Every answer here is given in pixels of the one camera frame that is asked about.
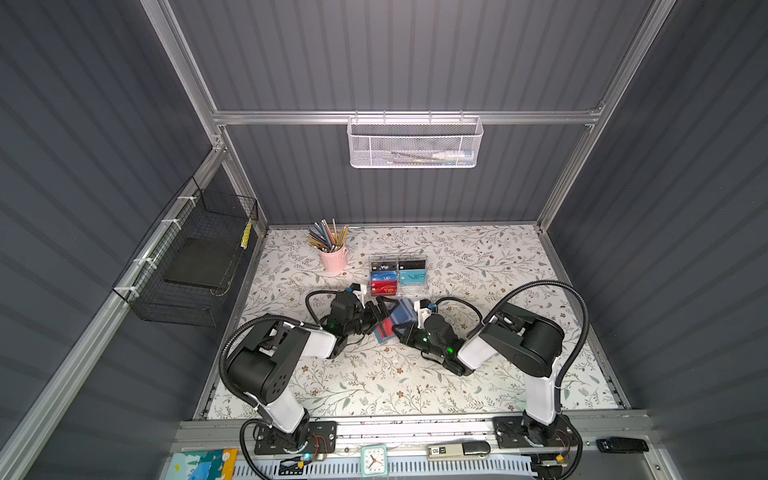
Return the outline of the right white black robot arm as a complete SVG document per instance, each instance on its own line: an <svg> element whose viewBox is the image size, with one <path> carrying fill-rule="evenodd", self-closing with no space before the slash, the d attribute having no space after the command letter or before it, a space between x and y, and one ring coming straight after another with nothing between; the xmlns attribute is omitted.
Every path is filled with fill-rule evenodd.
<svg viewBox="0 0 768 480"><path fill-rule="evenodd" d="M533 446L546 446L558 433L563 329L554 321L511 303L504 304L465 339L459 337L436 304L416 307L417 319L392 327L398 340L449 372L468 376L495 356L524 374L526 408L516 431Z"/></svg>

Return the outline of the black remote device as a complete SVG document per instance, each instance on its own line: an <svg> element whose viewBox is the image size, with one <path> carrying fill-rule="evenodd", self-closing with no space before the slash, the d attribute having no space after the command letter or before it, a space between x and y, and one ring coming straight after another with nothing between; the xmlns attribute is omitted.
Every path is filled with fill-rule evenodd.
<svg viewBox="0 0 768 480"><path fill-rule="evenodd" d="M628 437L606 437L596 440L598 450L606 454L643 454L650 451L643 439Z"/></svg>

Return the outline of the black plain card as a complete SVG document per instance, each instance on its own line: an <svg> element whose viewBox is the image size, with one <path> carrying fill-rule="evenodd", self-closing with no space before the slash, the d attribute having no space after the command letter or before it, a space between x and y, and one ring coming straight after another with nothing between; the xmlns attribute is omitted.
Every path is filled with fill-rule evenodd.
<svg viewBox="0 0 768 480"><path fill-rule="evenodd" d="M426 261L424 259L400 260L398 262L398 267L399 267L399 269L401 271L425 270L426 269Z"/></svg>

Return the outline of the small teal desk clock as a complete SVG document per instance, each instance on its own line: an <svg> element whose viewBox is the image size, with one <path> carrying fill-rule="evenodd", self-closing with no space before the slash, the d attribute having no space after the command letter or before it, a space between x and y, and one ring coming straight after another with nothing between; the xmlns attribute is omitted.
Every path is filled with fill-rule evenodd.
<svg viewBox="0 0 768 480"><path fill-rule="evenodd" d="M360 473L364 478L389 474L388 449L385 445L370 445L361 449Z"/></svg>

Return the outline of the black pad in basket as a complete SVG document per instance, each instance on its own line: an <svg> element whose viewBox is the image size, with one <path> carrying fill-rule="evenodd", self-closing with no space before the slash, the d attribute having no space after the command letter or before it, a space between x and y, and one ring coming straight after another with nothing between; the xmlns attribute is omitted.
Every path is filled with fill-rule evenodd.
<svg viewBox="0 0 768 480"><path fill-rule="evenodd" d="M194 287L219 287L232 268L235 247L228 243L186 239L163 274L163 280Z"/></svg>

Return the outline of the black VIP card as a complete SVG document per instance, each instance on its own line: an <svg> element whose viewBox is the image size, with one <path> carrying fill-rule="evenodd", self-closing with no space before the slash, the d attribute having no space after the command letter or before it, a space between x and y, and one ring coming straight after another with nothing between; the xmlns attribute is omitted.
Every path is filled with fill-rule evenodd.
<svg viewBox="0 0 768 480"><path fill-rule="evenodd" d="M374 261L371 263L372 272L390 272L398 269L397 261Z"/></svg>

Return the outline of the pink pencil cup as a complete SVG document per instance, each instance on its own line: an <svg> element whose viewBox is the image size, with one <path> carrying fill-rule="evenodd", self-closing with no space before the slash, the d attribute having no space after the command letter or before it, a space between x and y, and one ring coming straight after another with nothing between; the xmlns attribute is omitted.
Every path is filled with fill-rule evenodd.
<svg viewBox="0 0 768 480"><path fill-rule="evenodd" d="M340 275L348 266L347 252L346 246L331 252L321 252L320 258L326 272L331 275Z"/></svg>

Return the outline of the yellow tag on basket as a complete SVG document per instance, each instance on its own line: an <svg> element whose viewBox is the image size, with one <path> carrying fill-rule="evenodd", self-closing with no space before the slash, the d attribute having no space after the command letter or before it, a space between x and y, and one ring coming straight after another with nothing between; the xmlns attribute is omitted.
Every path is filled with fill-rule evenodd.
<svg viewBox="0 0 768 480"><path fill-rule="evenodd" d="M240 239L240 243L239 243L240 248L243 250L246 250L248 248L252 228L253 228L252 220L249 219L245 224L245 227Z"/></svg>

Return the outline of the blue VIP card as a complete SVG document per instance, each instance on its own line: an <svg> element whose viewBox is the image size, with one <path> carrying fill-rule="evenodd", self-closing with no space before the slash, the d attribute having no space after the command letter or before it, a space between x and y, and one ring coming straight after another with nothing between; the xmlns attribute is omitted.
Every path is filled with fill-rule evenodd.
<svg viewBox="0 0 768 480"><path fill-rule="evenodd" d="M375 271L371 273L371 282L394 282L398 281L398 273L396 271Z"/></svg>

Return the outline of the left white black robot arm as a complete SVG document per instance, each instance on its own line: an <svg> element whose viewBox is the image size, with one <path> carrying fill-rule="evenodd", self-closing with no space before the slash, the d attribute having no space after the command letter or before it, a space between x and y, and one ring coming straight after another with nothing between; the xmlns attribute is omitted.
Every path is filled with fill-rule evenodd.
<svg viewBox="0 0 768 480"><path fill-rule="evenodd" d="M309 321L266 314L238 327L218 355L218 374L227 391L254 408L274 434L302 442L310 415L289 391L303 358L334 359L351 336L365 337L399 306L390 297L368 299L362 286L316 290L305 297Z"/></svg>

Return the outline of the pens in white basket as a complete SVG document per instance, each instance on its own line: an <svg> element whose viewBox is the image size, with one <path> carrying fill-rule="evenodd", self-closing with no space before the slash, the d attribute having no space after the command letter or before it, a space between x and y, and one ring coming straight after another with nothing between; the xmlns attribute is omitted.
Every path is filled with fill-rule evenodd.
<svg viewBox="0 0 768 480"><path fill-rule="evenodd" d="M447 151L390 151L390 154L399 161L407 161L426 165L448 165L453 167L473 167L476 164L475 153L467 150Z"/></svg>

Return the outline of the colourful booklet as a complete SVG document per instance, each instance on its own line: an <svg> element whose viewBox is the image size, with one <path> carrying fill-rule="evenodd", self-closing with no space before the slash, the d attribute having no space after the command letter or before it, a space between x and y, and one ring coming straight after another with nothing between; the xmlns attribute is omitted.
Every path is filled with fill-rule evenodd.
<svg viewBox="0 0 768 480"><path fill-rule="evenodd" d="M238 456L237 449L175 453L165 480L230 480Z"/></svg>

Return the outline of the teal VIP card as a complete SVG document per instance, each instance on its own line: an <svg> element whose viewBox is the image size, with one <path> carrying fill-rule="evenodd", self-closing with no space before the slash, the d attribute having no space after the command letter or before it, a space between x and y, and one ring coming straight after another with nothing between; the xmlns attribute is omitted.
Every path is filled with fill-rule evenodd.
<svg viewBox="0 0 768 480"><path fill-rule="evenodd" d="M426 284L426 271L402 270L399 272L399 284L402 286L423 286Z"/></svg>

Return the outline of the red VIP card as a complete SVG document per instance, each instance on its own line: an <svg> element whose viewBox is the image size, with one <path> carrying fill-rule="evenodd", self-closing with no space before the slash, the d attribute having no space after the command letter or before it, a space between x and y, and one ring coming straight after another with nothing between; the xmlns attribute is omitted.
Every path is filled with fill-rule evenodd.
<svg viewBox="0 0 768 480"><path fill-rule="evenodd" d="M370 283L373 296L393 297L398 292L398 283L393 281L374 281Z"/></svg>

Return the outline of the silver black label device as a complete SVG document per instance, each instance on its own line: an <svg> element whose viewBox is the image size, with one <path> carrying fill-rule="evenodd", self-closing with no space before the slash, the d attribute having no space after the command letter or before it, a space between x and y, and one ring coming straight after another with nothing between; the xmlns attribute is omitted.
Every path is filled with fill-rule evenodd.
<svg viewBox="0 0 768 480"><path fill-rule="evenodd" d="M470 457L484 458L491 452L491 446L484 440L465 440L452 443L440 443L427 447L429 461L461 460Z"/></svg>

